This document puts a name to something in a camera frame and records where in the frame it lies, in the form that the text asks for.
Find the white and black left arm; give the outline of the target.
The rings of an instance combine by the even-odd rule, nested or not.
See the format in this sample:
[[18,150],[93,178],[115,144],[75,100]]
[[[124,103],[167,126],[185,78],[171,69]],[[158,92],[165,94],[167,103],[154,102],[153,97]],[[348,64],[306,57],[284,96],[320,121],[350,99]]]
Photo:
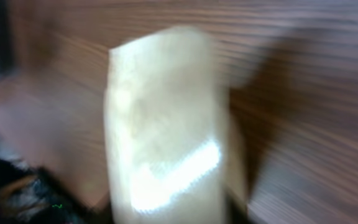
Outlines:
[[105,213],[75,204],[41,176],[0,159],[0,224],[111,223]]

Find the brown white snack bag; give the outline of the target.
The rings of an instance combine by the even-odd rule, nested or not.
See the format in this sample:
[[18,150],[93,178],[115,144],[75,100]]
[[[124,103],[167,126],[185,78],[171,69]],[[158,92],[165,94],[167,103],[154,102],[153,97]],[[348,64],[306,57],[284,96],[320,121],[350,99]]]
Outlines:
[[207,33],[176,26],[111,49],[104,127],[115,223],[247,223],[244,142]]

